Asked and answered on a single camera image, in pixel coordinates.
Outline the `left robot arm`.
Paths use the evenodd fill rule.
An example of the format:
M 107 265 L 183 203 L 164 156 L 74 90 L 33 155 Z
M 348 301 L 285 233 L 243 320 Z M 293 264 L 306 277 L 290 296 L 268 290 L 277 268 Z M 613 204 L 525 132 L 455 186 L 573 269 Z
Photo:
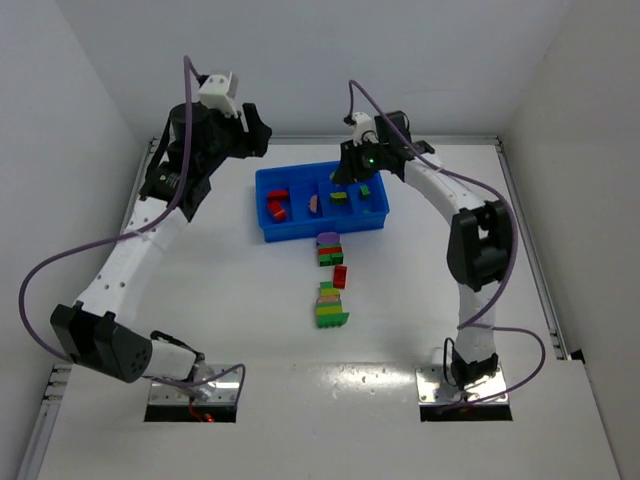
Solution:
M 201 103 L 170 111 L 123 239 L 74 304 L 58 305 L 51 315 L 73 363 L 126 383 L 193 382 L 202 353 L 159 331 L 144 336 L 133 323 L 168 247 L 209 194 L 213 173 L 228 158 L 264 156 L 271 135 L 253 103 L 243 104 L 237 118 Z

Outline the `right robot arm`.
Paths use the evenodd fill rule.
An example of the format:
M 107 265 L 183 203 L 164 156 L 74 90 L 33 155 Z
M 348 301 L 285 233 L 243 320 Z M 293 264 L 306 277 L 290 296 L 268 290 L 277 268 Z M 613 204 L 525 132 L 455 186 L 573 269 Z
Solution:
M 508 204 L 502 198 L 485 200 L 446 173 L 428 142 L 412 140 L 403 112 L 393 113 L 389 122 L 356 112 L 344 122 L 352 136 L 340 145 L 334 184 L 364 182 L 388 171 L 418 191 L 449 225 L 446 263 L 460 305 L 448 378 L 463 388 L 494 374 L 494 306 L 512 270 L 515 241 Z

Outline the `green yellow lego stack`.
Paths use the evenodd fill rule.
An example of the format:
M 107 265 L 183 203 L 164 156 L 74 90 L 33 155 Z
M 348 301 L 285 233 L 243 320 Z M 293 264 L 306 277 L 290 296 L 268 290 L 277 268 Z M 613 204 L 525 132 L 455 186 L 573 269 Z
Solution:
M 340 328 L 349 319 L 343 309 L 340 290 L 330 281 L 320 283 L 319 296 L 315 303 L 315 322 L 319 329 Z

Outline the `red curved lego brick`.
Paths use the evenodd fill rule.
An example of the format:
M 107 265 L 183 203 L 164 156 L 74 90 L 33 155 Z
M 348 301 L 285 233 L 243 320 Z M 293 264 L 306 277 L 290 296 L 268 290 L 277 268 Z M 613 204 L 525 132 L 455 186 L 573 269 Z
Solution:
M 289 191 L 287 189 L 271 190 L 267 193 L 268 202 L 280 202 L 289 200 Z

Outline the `red flower lego brick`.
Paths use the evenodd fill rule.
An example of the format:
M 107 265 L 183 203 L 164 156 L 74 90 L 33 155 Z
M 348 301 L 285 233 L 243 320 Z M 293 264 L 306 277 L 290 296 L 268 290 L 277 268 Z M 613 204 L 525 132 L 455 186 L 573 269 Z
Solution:
M 273 223 L 279 224 L 291 220 L 290 204 L 283 200 L 270 200 L 266 209 Z

